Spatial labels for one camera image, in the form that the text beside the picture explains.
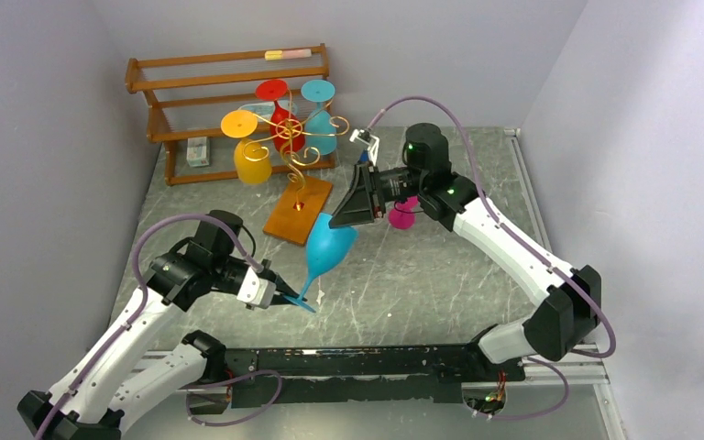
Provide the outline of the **yellow wine glass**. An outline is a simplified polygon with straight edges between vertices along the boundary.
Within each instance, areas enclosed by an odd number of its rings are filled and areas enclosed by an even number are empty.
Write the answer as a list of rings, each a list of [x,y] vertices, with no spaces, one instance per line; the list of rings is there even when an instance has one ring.
[[[254,113],[242,109],[229,112],[220,123],[227,137],[238,140],[233,162],[238,179],[248,185],[266,182],[272,174],[269,149],[252,137],[258,124]]]

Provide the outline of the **pink wine glass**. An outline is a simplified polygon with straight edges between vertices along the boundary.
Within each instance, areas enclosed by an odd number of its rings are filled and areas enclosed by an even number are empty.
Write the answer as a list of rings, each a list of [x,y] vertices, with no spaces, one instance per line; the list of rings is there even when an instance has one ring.
[[[392,206],[392,210],[388,213],[390,225],[400,230],[411,228],[416,221],[416,213],[413,209],[417,204],[418,198],[416,196],[408,197],[402,201],[396,201]]]

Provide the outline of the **gold wire glass rack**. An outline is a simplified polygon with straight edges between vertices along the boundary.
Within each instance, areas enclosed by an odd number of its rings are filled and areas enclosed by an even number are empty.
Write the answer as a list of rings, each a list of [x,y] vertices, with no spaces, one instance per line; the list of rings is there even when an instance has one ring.
[[[316,220],[324,208],[333,184],[304,174],[307,170],[332,169],[336,166],[337,154],[335,152],[323,155],[316,147],[306,147],[303,155],[314,153],[311,162],[303,162],[292,151],[293,141],[300,135],[309,137],[311,134],[304,127],[314,117],[325,112],[333,102],[333,96],[308,98],[317,103],[317,108],[303,121],[294,116],[289,116],[279,123],[269,121],[268,124],[275,129],[275,134],[270,138],[274,141],[282,139],[286,144],[277,147],[285,164],[287,177],[290,183],[274,208],[269,220],[263,227],[263,232],[271,237],[282,239],[296,246],[303,247],[307,244],[309,235]]]

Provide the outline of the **blue wine glass front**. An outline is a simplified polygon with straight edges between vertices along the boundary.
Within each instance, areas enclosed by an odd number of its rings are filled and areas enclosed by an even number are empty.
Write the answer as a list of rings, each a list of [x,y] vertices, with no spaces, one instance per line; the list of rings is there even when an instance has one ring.
[[[358,231],[353,226],[330,226],[332,216],[327,213],[318,215],[305,245],[307,277],[296,298],[285,296],[292,305],[314,313],[314,309],[305,300],[312,283],[320,276],[333,270],[347,256],[358,238]]]

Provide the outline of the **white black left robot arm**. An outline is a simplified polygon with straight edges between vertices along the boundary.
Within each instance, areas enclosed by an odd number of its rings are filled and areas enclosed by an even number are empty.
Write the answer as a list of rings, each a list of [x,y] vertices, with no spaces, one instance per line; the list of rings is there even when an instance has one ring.
[[[163,227],[193,220],[184,238],[141,271],[139,254]],[[230,212],[178,214],[148,229],[137,241],[130,264],[137,287],[124,310],[79,363],[47,391],[32,390],[17,410],[37,439],[119,439],[145,413],[180,389],[205,390],[259,376],[236,375],[227,348],[196,330],[166,359],[137,375],[133,367],[155,337],[208,293],[233,294],[249,308],[306,304],[270,267],[256,261],[239,239],[242,219]]]

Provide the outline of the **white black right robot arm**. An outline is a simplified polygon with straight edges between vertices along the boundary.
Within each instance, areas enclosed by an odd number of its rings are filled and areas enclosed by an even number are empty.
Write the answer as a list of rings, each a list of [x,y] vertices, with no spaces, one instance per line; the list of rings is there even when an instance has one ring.
[[[403,164],[390,170],[376,165],[380,140],[356,129],[351,141],[366,152],[328,225],[332,229],[370,224],[388,203],[417,199],[423,212],[464,238],[503,268],[528,295],[534,312],[519,321],[494,325],[475,339],[467,368],[489,380],[502,362],[538,355],[558,361],[600,324],[600,275],[591,266],[576,269],[548,254],[505,217],[468,177],[452,169],[448,140],[440,128],[419,123],[407,128]]]

